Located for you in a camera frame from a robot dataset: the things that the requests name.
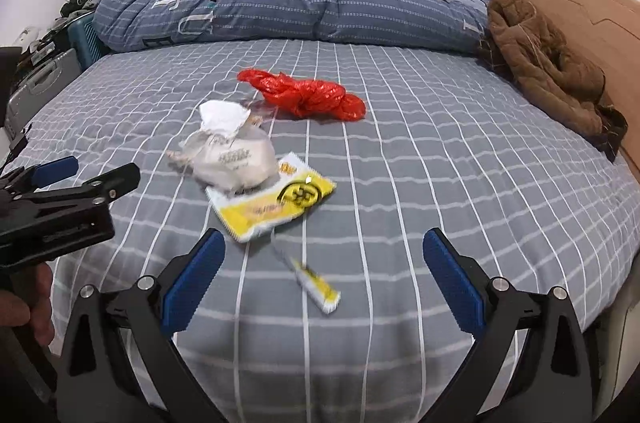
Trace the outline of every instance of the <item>brown jacket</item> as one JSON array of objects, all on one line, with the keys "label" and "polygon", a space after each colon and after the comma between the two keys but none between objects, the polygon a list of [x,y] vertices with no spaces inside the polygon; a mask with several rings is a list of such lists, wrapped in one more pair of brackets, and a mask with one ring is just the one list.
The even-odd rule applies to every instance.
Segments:
[{"label": "brown jacket", "polygon": [[527,0],[491,0],[491,38],[481,53],[527,100],[577,132],[613,161],[626,133],[624,116],[603,99],[605,76]]}]

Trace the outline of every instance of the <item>trash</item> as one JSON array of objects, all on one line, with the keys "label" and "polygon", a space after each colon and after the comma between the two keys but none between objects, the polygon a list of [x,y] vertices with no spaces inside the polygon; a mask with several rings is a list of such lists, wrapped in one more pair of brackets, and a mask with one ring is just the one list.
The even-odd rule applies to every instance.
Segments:
[{"label": "trash", "polygon": [[277,182],[251,193],[228,196],[215,188],[207,188],[207,197],[216,214],[240,243],[299,217],[335,189],[335,183],[319,175],[292,152],[278,162],[278,167]]},{"label": "trash", "polygon": [[210,100],[200,106],[202,123],[180,143],[182,151],[167,151],[175,163],[227,193],[252,189],[278,174],[278,161],[261,118],[239,104]]},{"label": "trash", "polygon": [[347,93],[335,82],[296,80],[284,73],[276,76],[258,69],[241,71],[238,80],[249,82],[262,92],[267,102],[299,118],[324,114],[344,122],[354,122],[363,119],[367,112],[361,99]]},{"label": "trash", "polygon": [[299,260],[289,257],[286,252],[276,244],[275,230],[271,230],[271,246],[273,246],[276,256],[296,274],[296,280],[300,284],[300,287],[307,292],[322,313],[325,315],[333,313],[335,308],[338,307],[338,302],[340,302],[342,294],[332,288],[327,281]]}]

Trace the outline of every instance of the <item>suitcase handle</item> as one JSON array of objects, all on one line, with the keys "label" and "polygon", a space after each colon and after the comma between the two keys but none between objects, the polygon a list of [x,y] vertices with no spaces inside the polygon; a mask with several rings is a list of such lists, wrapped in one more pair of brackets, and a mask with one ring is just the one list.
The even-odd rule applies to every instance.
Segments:
[{"label": "suitcase handle", "polygon": [[27,87],[32,95],[43,93],[58,80],[58,77],[62,74],[62,69],[57,66],[54,61],[51,61],[29,79]]}]

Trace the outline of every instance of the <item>bed sheet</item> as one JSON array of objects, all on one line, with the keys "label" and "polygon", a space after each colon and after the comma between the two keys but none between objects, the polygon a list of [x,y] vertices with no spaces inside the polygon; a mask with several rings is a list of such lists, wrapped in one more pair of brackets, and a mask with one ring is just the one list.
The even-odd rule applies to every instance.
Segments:
[{"label": "bed sheet", "polygon": [[[114,202],[112,241],[52,266],[63,335],[86,283],[129,287],[224,231],[200,186],[164,156],[199,126],[208,99],[259,100],[238,71],[336,80],[367,105],[363,121],[263,128],[337,182],[310,215],[279,230],[284,249],[342,291],[324,316],[270,243],[226,237],[226,260],[177,347],[231,422],[415,421],[472,344],[422,259],[440,226],[460,253],[519,289],[568,289],[584,328],[609,305],[640,235],[640,188],[615,164],[472,58],[427,50],[292,40],[194,44],[101,59],[33,120],[17,164],[79,159],[78,184],[130,161],[138,190]],[[500,395],[524,336],[494,388]],[[152,387],[131,338],[136,374]]]}]

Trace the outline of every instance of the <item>red plastic bag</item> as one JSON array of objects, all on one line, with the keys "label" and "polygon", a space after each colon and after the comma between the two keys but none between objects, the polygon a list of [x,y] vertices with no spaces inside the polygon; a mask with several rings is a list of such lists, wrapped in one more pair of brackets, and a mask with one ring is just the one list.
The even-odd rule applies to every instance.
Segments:
[{"label": "red plastic bag", "polygon": [[344,122],[354,122],[363,119],[367,112],[361,99],[335,82],[296,80],[284,73],[276,76],[258,69],[240,71],[238,80],[249,82],[267,102],[299,118],[327,114]]}]

